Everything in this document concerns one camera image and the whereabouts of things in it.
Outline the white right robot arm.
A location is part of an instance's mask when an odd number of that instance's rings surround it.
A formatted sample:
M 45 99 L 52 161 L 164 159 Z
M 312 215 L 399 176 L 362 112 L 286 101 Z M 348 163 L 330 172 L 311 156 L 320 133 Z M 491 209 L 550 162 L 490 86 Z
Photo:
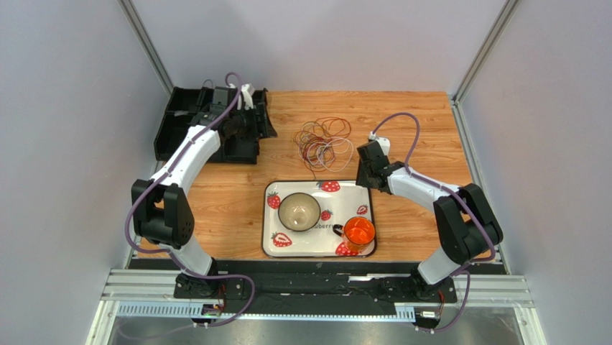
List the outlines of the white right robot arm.
M 504 233 L 479 185 L 441 183 L 403 162 L 390 162 L 379 140 L 361 145 L 357 152 L 357 185 L 406 198 L 435 216 L 440 245 L 413 270 L 415 282 L 436 285 L 477 256 L 492 254 L 503 241 Z

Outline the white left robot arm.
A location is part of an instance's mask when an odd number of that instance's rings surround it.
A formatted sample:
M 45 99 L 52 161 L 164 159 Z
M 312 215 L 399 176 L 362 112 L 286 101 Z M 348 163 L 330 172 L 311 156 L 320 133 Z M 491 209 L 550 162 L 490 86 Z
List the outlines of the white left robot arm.
M 255 164 L 259 140 L 275 137 L 267 113 L 266 90 L 250 83 L 199 89 L 175 88 L 155 139 L 155 155 L 164 166 L 131 187 L 132 206 L 124 234 L 146 239 L 193 277 L 211 278 L 215 260 L 194 238 L 195 219 L 189 190 L 207 161 Z

